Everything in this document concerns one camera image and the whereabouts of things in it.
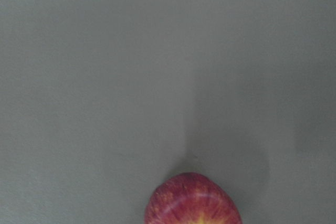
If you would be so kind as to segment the lone red yellow apple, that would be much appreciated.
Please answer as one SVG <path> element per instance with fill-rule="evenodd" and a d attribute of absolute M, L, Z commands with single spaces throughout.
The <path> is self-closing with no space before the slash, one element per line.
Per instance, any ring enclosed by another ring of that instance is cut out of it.
<path fill-rule="evenodd" d="M 155 189 L 144 223 L 242 223 L 242 219 L 216 183 L 199 173 L 182 173 Z"/>

